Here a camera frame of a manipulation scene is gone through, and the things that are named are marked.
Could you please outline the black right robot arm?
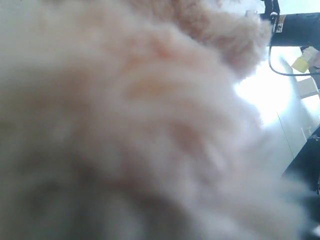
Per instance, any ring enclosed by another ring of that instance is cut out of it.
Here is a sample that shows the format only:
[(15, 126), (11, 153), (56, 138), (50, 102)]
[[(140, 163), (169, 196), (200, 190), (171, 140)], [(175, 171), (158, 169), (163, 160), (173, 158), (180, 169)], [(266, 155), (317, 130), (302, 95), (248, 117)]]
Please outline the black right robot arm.
[(270, 46), (320, 49), (320, 14), (318, 12), (280, 15), (278, 24), (276, 24), (275, 15), (261, 14), (260, 17), (269, 20), (275, 30)]

